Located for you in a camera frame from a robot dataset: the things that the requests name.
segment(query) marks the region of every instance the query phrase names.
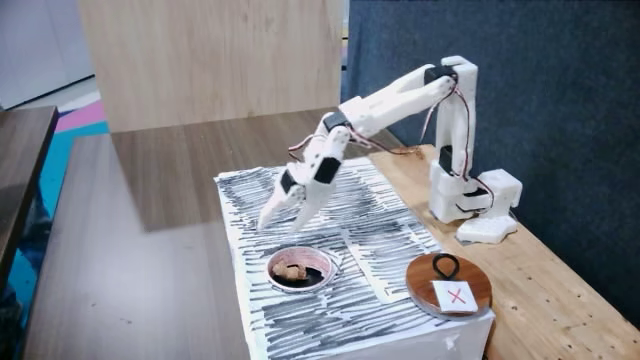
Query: white paper label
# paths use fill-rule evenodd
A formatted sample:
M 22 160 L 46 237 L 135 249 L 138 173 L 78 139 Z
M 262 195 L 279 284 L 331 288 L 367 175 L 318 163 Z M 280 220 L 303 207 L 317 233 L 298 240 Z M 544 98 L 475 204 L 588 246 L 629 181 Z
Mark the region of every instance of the white paper label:
M 469 283 L 466 281 L 434 280 L 432 283 L 438 297 L 441 312 L 478 311 L 478 304 L 476 304 L 476 299 L 473 297 Z

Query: white wall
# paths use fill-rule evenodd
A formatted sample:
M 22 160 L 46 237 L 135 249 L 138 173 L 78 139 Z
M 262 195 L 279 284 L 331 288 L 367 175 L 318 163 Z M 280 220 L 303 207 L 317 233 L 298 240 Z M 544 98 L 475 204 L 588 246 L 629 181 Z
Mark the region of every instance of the white wall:
M 0 1 L 3 107 L 92 74 L 75 0 Z

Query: table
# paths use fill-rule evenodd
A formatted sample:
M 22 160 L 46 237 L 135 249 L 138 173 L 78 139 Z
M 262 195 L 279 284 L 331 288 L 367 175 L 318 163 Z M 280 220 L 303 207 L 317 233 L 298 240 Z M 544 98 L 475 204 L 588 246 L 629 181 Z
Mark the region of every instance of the table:
M 312 132 L 325 111 L 78 140 L 24 358 L 247 359 L 212 178 L 223 171 L 284 164 L 286 147 Z M 386 133 L 382 137 L 397 144 Z M 427 215 L 424 158 L 375 154 L 372 159 L 445 246 L 488 273 L 498 315 L 490 359 L 568 359 L 587 353 L 586 342 L 596 358 L 640 354 L 633 342 L 640 341 L 637 331 L 526 229 L 520 227 L 498 246 L 456 247 L 455 227 Z M 534 251 L 534 257 L 522 255 L 524 250 Z M 503 274 L 512 263 L 522 270 Z M 558 288 L 561 281 L 550 278 L 550 271 L 570 283 Z M 530 293 L 539 288 L 545 292 Z M 581 295 L 582 309 L 567 306 L 562 295 L 568 290 Z M 582 315 L 587 325 L 575 327 Z
M 0 290 L 7 283 L 57 122 L 55 107 L 0 112 Z

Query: round wooden board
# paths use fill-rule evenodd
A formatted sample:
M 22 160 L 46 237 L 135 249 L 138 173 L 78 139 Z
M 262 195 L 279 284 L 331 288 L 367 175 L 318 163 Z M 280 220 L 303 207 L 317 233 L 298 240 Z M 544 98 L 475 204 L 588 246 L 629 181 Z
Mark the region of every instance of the round wooden board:
M 437 254 L 421 255 L 415 258 L 407 267 L 407 288 L 413 301 L 425 310 L 442 314 L 433 289 L 432 280 L 443 280 L 433 270 L 433 258 Z M 488 308 L 491 305 L 491 282 L 479 267 L 467 259 L 456 256 L 460 263 L 460 271 L 454 281 L 466 281 L 469 283 L 473 297 L 478 304 L 478 311 Z M 450 259 L 438 261 L 438 268 L 445 274 L 453 271 L 454 264 Z M 462 317 L 470 316 L 470 313 L 446 313 L 444 315 Z

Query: black and white striped paper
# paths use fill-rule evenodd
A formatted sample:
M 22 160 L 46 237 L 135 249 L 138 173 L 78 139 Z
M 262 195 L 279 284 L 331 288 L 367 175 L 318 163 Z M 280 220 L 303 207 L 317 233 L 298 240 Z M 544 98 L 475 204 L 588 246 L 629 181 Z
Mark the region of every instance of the black and white striped paper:
M 345 162 L 329 204 L 301 232 L 288 232 L 296 209 L 257 232 L 278 171 L 256 168 L 215 179 L 252 359 L 316 359 L 462 324 L 435 319 L 409 298 L 407 264 L 439 245 L 368 159 Z M 340 265 L 335 278 L 312 293 L 274 289 L 266 263 L 293 245 L 325 251 Z

